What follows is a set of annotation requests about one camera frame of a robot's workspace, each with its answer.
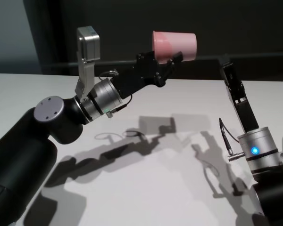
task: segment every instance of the pink cup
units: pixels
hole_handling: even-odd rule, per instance
[[[160,64],[165,64],[179,51],[183,53],[183,61],[195,60],[196,35],[194,33],[153,31],[152,50],[155,52],[155,59]]]

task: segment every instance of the white tabletop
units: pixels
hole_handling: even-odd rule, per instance
[[[73,97],[76,82],[71,76],[0,74],[0,138],[43,98]],[[259,125],[270,128],[281,149],[283,82],[244,85]],[[243,185],[254,181],[244,159],[227,162],[219,117],[235,136],[242,134],[222,81],[145,87],[112,119],[102,116],[84,126],[77,141],[55,142],[58,162],[64,162],[54,172],[59,177],[17,225],[254,225]],[[126,137],[127,130],[145,136]],[[234,182],[243,195],[233,195]]]

